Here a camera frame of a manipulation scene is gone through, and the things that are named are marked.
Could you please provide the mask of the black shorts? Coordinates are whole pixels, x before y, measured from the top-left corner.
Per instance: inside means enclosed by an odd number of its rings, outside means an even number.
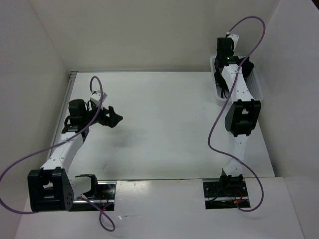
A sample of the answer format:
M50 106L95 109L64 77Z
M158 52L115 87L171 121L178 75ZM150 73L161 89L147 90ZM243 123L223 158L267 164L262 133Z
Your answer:
M216 64L214 64L214 68L215 68L215 73L214 73L215 82L216 82L216 85L219 86L221 89L220 96L222 99L227 98L226 92L228 92L228 86L224 78L222 77L220 70L216 66ZM253 69L254 69L254 64L250 61L250 58L248 57L242 65L242 73L243 73L245 82L247 81L247 78L249 77Z

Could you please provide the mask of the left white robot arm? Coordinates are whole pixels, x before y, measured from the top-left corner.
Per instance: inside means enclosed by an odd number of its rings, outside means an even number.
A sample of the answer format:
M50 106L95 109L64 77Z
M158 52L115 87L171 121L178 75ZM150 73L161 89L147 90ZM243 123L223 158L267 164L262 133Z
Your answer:
M59 146L40 169L28 174L30 207L33 212L69 211L80 196L94 199L100 187L95 174L79 174L68 178L71 163L83 146L89 126L100 124L114 128L123 120L114 108L99 107L93 101L76 99L69 102L69 116L64 122Z

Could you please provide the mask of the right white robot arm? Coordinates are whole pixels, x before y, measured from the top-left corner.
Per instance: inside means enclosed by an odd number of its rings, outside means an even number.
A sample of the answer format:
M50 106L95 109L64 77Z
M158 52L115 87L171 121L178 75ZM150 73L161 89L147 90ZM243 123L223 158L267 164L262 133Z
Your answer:
M261 109L261 102L254 99L246 85L245 78L251 73L243 71L248 59L234 55L238 35L226 34L217 39L217 55L214 61L214 78L221 88L221 96L232 102L225 116L225 128L232 135L233 155L244 160L246 142L255 129Z

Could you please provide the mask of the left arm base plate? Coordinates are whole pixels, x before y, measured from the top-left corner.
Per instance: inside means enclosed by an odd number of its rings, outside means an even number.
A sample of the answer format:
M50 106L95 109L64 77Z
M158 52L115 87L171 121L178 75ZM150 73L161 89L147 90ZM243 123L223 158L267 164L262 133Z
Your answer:
M114 211L116 182L99 181L95 193L84 193L82 198L88 199L103 211ZM83 200L74 200L71 212L98 211L94 206Z

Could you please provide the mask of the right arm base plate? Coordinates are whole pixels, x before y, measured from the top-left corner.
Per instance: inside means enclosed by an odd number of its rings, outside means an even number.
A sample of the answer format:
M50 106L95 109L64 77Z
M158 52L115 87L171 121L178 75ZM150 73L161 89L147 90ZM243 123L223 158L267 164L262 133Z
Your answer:
M205 208L212 209L233 209L239 203L240 208L250 208L246 183L243 181L240 186L221 188L219 181L203 180L203 192Z

